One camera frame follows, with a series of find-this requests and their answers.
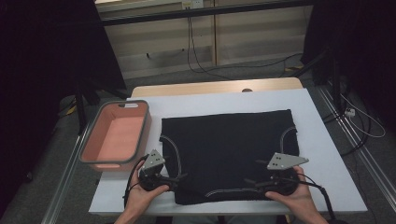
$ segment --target electrical outlet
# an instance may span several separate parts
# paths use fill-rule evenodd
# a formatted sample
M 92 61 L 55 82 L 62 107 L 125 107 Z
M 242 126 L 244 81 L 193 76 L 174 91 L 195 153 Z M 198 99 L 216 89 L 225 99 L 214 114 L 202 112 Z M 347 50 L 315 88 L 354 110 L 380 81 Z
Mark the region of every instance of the electrical outlet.
M 181 2 L 181 9 L 185 10 L 192 7 L 192 1 L 182 1 Z
M 192 0 L 192 8 L 203 8 L 204 0 Z
M 353 108 L 347 108 L 347 109 L 346 109 L 346 115 L 347 115 L 348 117 L 351 117 L 351 118 L 355 117 L 355 109 L 353 109 Z

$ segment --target finger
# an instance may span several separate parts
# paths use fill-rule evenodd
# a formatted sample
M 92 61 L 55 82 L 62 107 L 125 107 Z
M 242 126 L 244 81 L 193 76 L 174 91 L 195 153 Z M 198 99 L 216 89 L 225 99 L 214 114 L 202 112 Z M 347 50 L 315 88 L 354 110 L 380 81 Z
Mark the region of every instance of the finger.
M 294 166 L 293 169 L 296 171 L 297 174 L 299 174 L 298 178 L 300 179 L 300 181 L 306 181 L 303 168 L 301 168 L 300 166 Z
M 267 191 L 265 193 L 265 197 L 272 199 L 274 201 L 277 201 L 279 203 L 284 203 L 286 201 L 285 196 L 283 196 L 277 192 L 274 192 L 274 191 Z
M 134 174 L 132 176 L 132 182 L 131 183 L 139 182 L 138 172 L 139 172 L 140 167 L 142 167 L 144 163 L 145 163 L 145 161 L 141 161 L 141 162 L 139 162 L 137 164 L 136 169 L 134 170 Z
M 150 191 L 148 194 L 149 194 L 149 197 L 150 197 L 151 200 L 152 200 L 152 199 L 154 199 L 155 197 L 157 197 L 158 195 L 160 195 L 160 194 L 162 194 L 162 193 L 164 193 L 164 192 L 166 192 L 166 191 L 168 191 L 168 190 L 169 190 L 169 186 L 167 186 L 167 185 L 161 185 L 161 186 L 159 186 L 158 188 L 156 188 L 156 189 Z

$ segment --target wall socket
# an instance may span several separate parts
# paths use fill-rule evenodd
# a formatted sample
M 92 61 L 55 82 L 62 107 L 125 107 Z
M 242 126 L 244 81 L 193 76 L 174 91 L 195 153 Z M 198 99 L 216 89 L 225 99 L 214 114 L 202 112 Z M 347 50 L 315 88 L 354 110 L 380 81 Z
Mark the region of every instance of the wall socket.
M 181 9 L 193 9 L 193 8 L 203 8 L 204 7 L 204 0 L 185 0 L 181 1 Z
M 192 0 L 192 8 L 203 8 L 204 0 Z
M 187 8 L 193 8 L 192 7 L 192 1 L 191 0 L 181 1 L 181 9 L 185 10 Z

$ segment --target metal bracket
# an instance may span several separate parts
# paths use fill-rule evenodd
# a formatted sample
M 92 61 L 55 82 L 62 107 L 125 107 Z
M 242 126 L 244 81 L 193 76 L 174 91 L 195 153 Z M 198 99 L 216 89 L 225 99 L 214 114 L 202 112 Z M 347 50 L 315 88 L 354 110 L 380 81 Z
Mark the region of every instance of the metal bracket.
M 309 159 L 297 156 L 291 156 L 282 153 L 275 153 L 268 163 L 268 170 L 287 170 L 293 166 L 309 162 Z
M 145 176 L 148 175 L 155 175 L 159 173 L 165 164 L 165 159 L 161 154 L 156 150 L 153 149 L 146 159 L 145 163 L 142 166 L 142 171 Z

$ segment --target aluminum rail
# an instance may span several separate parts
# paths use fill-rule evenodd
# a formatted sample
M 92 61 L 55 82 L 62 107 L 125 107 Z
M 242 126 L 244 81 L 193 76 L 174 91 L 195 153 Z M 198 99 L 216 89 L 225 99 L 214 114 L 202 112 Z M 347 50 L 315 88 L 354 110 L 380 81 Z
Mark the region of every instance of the aluminum rail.
M 188 17 L 202 17 L 202 16 L 268 10 L 268 9 L 286 8 L 286 7 L 305 7 L 305 6 L 312 6 L 318 3 L 329 3 L 334 1 L 337 0 L 279 0 L 279 1 L 271 1 L 271 2 L 257 3 L 257 4 L 246 4 L 246 5 L 238 5 L 238 6 L 204 7 L 204 8 L 196 8 L 189 10 L 153 13 L 148 15 L 112 17 L 112 18 L 102 19 L 101 21 L 66 22 L 66 23 L 58 23 L 56 24 L 56 26 L 68 27 L 68 28 L 112 26 L 112 25 L 122 25 L 129 23 L 139 23 L 145 21 L 165 21 L 165 20 L 181 19 Z

